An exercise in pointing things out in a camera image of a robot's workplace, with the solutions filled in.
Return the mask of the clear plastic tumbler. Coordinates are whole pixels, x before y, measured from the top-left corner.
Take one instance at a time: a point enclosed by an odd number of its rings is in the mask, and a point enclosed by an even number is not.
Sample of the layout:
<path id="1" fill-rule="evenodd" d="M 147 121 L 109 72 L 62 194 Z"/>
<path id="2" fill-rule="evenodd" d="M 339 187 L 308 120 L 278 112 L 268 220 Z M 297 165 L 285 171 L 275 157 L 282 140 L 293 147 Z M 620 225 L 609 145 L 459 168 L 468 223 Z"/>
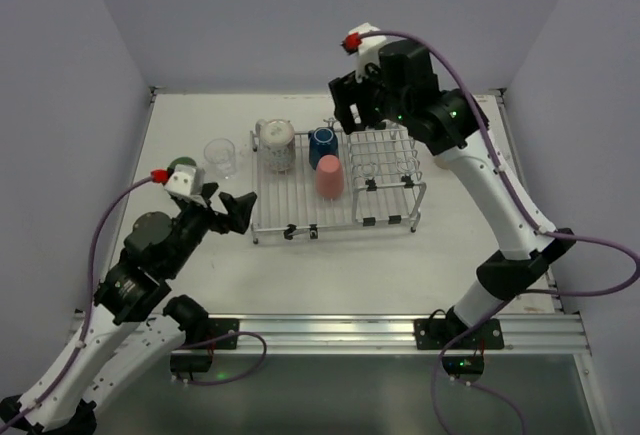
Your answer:
<path id="1" fill-rule="evenodd" d="M 236 153 L 232 141 L 213 139 L 204 147 L 203 155 L 209 177 L 229 179 L 236 174 Z"/>

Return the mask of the green plastic cup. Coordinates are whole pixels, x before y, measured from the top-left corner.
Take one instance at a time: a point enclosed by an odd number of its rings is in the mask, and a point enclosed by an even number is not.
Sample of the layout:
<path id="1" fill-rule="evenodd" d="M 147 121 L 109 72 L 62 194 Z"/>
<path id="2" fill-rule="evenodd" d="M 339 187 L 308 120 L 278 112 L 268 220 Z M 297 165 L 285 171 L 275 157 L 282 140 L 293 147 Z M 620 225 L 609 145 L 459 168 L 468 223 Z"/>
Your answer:
<path id="1" fill-rule="evenodd" d="M 197 162 L 191 157 L 180 156 L 180 157 L 177 157 L 177 158 L 175 158 L 174 160 L 172 160 L 170 162 L 170 164 L 167 167 L 167 170 L 168 171 L 174 171 L 178 165 L 196 167 L 197 166 Z"/>

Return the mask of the pink plastic cup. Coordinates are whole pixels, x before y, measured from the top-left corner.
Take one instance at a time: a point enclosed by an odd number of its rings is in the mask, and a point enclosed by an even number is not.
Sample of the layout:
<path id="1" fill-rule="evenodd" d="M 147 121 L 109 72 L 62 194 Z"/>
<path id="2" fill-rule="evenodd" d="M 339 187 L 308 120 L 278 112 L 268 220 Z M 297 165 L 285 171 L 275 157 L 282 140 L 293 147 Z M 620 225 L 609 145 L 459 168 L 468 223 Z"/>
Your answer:
<path id="1" fill-rule="evenodd" d="M 337 156 L 327 155 L 316 169 L 315 188 L 326 199 L 337 199 L 344 191 L 344 170 Z"/>

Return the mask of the beige plastic cup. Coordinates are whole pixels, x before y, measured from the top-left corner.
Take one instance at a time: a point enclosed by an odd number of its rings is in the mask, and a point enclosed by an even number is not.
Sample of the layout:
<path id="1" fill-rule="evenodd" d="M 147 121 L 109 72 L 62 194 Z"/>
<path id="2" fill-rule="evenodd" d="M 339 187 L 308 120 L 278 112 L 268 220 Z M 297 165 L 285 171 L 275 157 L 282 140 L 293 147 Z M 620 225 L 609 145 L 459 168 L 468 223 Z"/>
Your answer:
<path id="1" fill-rule="evenodd" d="M 439 167 L 442 170 L 448 170 L 449 169 L 448 163 L 441 156 L 435 156 L 434 157 L 434 163 L 435 163 L 435 165 L 437 167 Z"/>

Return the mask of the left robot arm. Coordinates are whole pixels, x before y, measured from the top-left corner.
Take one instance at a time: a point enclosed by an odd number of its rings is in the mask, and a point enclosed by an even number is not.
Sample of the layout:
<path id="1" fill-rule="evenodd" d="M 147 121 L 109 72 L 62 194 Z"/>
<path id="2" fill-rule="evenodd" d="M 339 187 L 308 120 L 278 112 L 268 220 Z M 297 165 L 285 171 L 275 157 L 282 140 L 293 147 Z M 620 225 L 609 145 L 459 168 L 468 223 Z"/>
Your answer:
<path id="1" fill-rule="evenodd" d="M 207 183 L 192 197 L 173 195 L 179 212 L 147 212 L 133 224 L 118 261 L 90 283 L 84 321 L 47 372 L 26 392 L 1 402 L 7 428 L 27 434 L 91 434 L 100 408 L 146 365 L 183 345 L 208 345 L 209 315 L 175 279 L 210 233 L 245 233 L 257 196 L 222 192 L 212 208 Z"/>

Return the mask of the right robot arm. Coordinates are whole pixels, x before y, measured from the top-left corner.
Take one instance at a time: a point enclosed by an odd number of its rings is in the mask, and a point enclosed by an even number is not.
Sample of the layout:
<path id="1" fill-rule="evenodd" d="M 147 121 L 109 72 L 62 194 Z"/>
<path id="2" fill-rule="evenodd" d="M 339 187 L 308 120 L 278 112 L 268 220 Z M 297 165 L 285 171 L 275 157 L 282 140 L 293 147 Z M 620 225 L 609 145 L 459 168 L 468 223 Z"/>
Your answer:
<path id="1" fill-rule="evenodd" d="M 357 59 L 329 90 L 347 133 L 388 120 L 404 126 L 452 171 L 488 222 L 497 251 L 476 270 L 465 295 L 426 329 L 445 344 L 530 288 L 572 246 L 532 202 L 494 145 L 489 122 L 465 89 L 443 90 L 424 44 L 354 32 L 342 47 Z"/>

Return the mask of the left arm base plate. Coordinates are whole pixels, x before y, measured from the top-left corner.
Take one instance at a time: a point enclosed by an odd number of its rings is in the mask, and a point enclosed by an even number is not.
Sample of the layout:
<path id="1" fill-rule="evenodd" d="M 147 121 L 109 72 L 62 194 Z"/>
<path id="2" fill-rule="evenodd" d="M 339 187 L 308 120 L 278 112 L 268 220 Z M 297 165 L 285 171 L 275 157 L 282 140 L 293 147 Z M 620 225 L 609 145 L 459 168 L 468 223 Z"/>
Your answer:
<path id="1" fill-rule="evenodd" d="M 201 343 L 219 338 L 223 335 L 229 335 L 233 332 L 238 332 L 240 329 L 240 320 L 238 318 L 207 318 L 195 322 L 186 330 L 185 341 L 180 345 L 183 349 L 186 346 Z M 237 347 L 237 338 L 230 337 L 222 341 L 209 343 L 207 346 L 202 346 L 202 349 L 220 349 L 220 350 L 235 350 Z"/>

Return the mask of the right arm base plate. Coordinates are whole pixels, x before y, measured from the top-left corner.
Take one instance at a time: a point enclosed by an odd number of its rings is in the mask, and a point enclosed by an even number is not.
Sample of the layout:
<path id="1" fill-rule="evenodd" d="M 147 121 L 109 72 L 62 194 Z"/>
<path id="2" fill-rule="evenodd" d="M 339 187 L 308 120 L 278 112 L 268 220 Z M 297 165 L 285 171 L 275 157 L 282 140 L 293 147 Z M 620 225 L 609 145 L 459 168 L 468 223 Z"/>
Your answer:
<path id="1" fill-rule="evenodd" d="M 456 336 L 464 333 L 464 325 L 457 326 L 445 318 L 418 318 L 413 321 L 413 335 L 418 350 L 441 350 Z M 479 328 L 455 342 L 451 350 L 502 350 L 505 342 L 498 319 L 492 318 Z"/>

